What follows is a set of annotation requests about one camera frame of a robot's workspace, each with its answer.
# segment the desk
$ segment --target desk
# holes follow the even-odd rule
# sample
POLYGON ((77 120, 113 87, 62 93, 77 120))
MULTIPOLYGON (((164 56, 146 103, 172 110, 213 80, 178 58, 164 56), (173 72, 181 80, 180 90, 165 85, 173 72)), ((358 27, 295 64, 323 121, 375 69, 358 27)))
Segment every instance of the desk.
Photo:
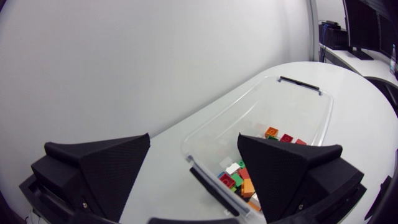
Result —
POLYGON ((346 50, 332 50, 329 47, 326 47, 325 57, 331 63, 350 69, 363 77, 381 78, 398 87, 398 80, 390 74, 390 59, 380 52, 366 49, 362 51, 374 60, 360 60, 346 50))
POLYGON ((263 71, 152 138, 120 222, 146 223, 150 217, 182 220, 226 218, 225 208, 189 172, 190 165, 180 150, 182 140, 263 77, 280 75, 319 86, 333 96, 333 111, 323 145, 341 144, 342 158, 365 174, 362 184, 368 190, 343 221, 365 223, 363 219, 379 192, 380 184, 387 175, 393 175, 395 150, 398 148, 398 119, 382 93, 363 77, 347 69, 318 62, 294 62, 263 71))

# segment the computer monitor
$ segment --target computer monitor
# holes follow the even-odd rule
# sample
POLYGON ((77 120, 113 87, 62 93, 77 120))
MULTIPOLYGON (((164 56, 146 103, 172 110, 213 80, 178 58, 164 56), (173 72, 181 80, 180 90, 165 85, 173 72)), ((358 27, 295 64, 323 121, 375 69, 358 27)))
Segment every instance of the computer monitor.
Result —
POLYGON ((389 19, 379 16, 380 21, 380 52, 387 57, 392 56, 392 45, 398 46, 398 37, 394 32, 394 26, 389 19))
POLYGON ((380 36, 376 11, 360 0, 343 0, 350 52, 361 60, 373 60, 361 49, 379 50, 380 36))

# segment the lego brick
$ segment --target lego brick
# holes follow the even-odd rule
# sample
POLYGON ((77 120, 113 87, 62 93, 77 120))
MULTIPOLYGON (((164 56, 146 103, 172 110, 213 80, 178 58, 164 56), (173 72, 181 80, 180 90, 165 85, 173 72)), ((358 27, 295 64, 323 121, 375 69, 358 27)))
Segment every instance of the lego brick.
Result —
POLYGON ((252 207, 254 210, 256 210, 257 212, 260 212, 261 207, 256 206, 255 204, 253 204, 252 202, 248 202, 248 205, 250 205, 250 207, 252 207))
POLYGON ((268 138, 268 136, 276 137, 277 134, 278 134, 278 129, 269 127, 268 130, 266 131, 266 138, 268 138))
POLYGON ((254 193, 254 195, 250 198, 250 202, 253 203, 255 206, 261 208, 259 198, 257 197, 257 193, 254 193))
POLYGON ((237 187, 239 187, 243 182, 243 179, 239 176, 239 174, 233 174, 231 178, 235 180, 235 186, 237 187))
POLYGON ((236 162, 232 163, 232 165, 230 165, 229 167, 227 167, 227 169, 225 169, 226 173, 229 175, 232 175, 233 173, 235 173, 239 168, 241 168, 241 166, 239 166, 236 162))
POLYGON ((289 136, 288 134, 284 134, 280 139, 280 141, 284 141, 284 142, 292 142, 292 140, 293 140, 293 137, 289 136))
POLYGON ((267 139, 272 139, 272 140, 276 140, 276 141, 278 141, 278 138, 275 138, 275 137, 273 137, 273 136, 268 136, 268 138, 267 139))
POLYGON ((238 162, 238 165, 241 166, 242 169, 246 167, 242 159, 238 162))
POLYGON ((228 174, 224 174, 220 177, 220 181, 224 183, 228 188, 232 188, 235 185, 235 180, 229 177, 228 174))
POLYGON ((219 176, 217 178, 220 178, 221 176, 223 176, 225 174, 225 172, 222 172, 219 174, 219 176))
POLYGON ((300 139, 297 139, 296 144, 303 144, 303 145, 307 145, 307 143, 301 141, 300 139))
POLYGON ((248 170, 246 168, 239 170, 238 174, 242 177, 242 179, 250 179, 248 170))
POLYGON ((244 179, 242 183, 241 195, 244 198, 251 197, 254 194, 254 186, 251 179, 244 179))

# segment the white toy block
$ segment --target white toy block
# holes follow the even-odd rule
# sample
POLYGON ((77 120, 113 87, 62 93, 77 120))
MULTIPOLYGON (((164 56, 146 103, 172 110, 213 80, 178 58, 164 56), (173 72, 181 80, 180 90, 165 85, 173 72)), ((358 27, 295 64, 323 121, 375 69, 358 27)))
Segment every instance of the white toy block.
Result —
POLYGON ((261 208, 259 198, 257 197, 257 193, 254 193, 254 195, 250 198, 250 202, 253 203, 255 206, 261 208))
POLYGON ((229 166, 227 169, 225 169, 225 171, 229 174, 232 175, 233 173, 235 173, 239 168, 241 168, 241 166, 239 166, 239 164, 237 164, 236 162, 232 163, 231 166, 229 166))

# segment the cable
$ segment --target cable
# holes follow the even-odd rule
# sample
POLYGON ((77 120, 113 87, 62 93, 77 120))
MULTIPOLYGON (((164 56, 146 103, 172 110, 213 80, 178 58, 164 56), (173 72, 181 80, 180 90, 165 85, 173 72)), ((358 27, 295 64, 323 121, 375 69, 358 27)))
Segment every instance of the cable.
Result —
POLYGON ((322 32, 321 32, 321 43, 322 43, 322 48, 320 51, 320 62, 325 62, 325 50, 326 50, 326 45, 325 45, 325 36, 327 29, 329 27, 329 24, 323 24, 322 25, 322 32))
POLYGON ((33 221, 32 221, 32 211, 33 211, 33 209, 30 210, 30 223, 31 223, 31 224, 33 224, 33 221))

